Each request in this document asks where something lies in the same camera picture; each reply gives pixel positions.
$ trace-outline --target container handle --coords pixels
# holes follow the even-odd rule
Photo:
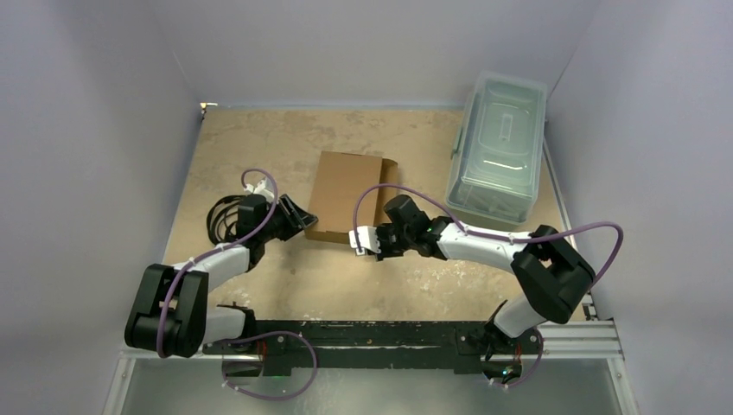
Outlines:
[[[453,142],[453,150],[450,152],[451,160],[453,160],[453,156],[455,156],[458,152],[458,147],[461,146],[461,138],[463,137],[463,132],[468,127],[468,123],[471,122],[471,115],[473,113],[475,99],[476,95],[473,91],[471,91],[468,94],[468,97],[466,97],[466,105],[463,107],[463,121],[461,122],[461,128],[459,128],[458,132],[456,133],[456,140]]]

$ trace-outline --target beige floor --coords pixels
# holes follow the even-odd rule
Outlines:
[[[221,196],[241,193],[239,175],[247,167],[269,170],[280,191],[306,208],[321,150],[389,157],[399,163],[403,184],[442,200],[461,118],[456,111],[210,111],[165,260],[183,261],[211,248],[207,211]],[[522,229],[540,223],[562,227],[546,166]],[[376,263],[355,257],[347,246],[302,235],[272,241],[266,251],[257,268],[214,290],[210,305],[237,302],[259,318],[277,319],[482,320],[520,292],[511,274],[464,261],[412,254]]]

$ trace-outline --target container lid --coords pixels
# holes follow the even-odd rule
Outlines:
[[[464,138],[461,180],[535,199],[545,121],[544,85],[483,73]]]

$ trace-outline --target black metal bar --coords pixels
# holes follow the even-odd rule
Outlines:
[[[298,333],[316,349],[318,367],[453,369],[455,374],[480,374],[486,348],[481,337],[486,322],[363,322],[260,320],[257,333],[287,330]],[[519,339],[525,354],[539,351],[531,332]],[[295,338],[266,339],[263,375],[289,375],[293,367],[312,367],[308,349]],[[251,353],[252,348],[205,347],[206,354]]]

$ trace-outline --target metal frame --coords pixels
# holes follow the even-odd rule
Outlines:
[[[543,146],[543,152],[548,170],[550,170],[552,186],[555,190],[563,224],[567,229],[570,228],[570,221],[546,145]],[[574,247],[577,247],[575,238],[570,237],[570,242]],[[638,415],[639,409],[628,382],[626,365],[615,324],[613,321],[598,321],[593,297],[590,294],[583,297],[581,305],[586,312],[588,321],[568,322],[562,325],[547,322],[539,326],[540,333],[545,338],[543,359],[605,359],[609,365],[609,373],[621,413],[623,415]],[[255,361],[258,357],[249,354],[226,356],[223,354],[203,354],[199,351],[190,359],[223,360],[225,358],[227,360]],[[493,357],[497,360],[511,360],[511,358],[512,356],[508,355]],[[104,415],[122,413],[137,359],[158,359],[158,356],[152,352],[133,348],[123,348],[120,351],[112,386],[105,403],[105,409],[102,412]]]

